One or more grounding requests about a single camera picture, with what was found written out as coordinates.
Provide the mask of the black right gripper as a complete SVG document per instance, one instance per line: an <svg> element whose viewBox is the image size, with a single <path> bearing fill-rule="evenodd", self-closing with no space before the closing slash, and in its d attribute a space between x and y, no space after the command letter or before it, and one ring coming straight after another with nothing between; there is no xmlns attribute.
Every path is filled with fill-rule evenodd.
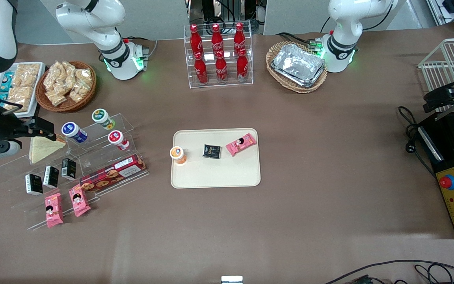
<svg viewBox="0 0 454 284"><path fill-rule="evenodd" d="M33 128L27 127L15 115L0 115L0 153L7 153L12 145L21 148L20 137L45 137L56 140L54 124L40 117L33 117Z"/></svg>

